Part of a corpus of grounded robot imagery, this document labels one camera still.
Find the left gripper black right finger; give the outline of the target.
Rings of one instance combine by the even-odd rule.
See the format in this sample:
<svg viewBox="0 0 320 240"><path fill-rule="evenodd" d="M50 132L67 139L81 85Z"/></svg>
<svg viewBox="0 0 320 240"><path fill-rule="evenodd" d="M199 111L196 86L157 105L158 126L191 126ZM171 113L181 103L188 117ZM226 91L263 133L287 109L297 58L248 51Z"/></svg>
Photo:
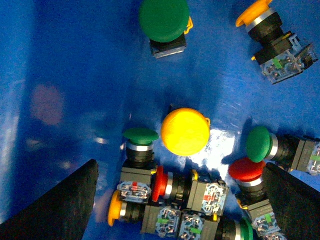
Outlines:
<svg viewBox="0 0 320 240"><path fill-rule="evenodd" d="M273 163L262 172L278 226L288 240L320 238L320 192Z"/></svg>

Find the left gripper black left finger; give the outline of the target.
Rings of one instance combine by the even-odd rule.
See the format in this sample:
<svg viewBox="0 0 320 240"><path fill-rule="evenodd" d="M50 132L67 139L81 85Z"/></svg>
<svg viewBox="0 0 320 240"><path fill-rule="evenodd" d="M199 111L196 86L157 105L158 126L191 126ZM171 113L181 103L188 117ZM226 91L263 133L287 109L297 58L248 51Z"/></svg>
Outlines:
<svg viewBox="0 0 320 240"><path fill-rule="evenodd" d="M90 159L0 225L2 240L81 240L90 220L99 165Z"/></svg>

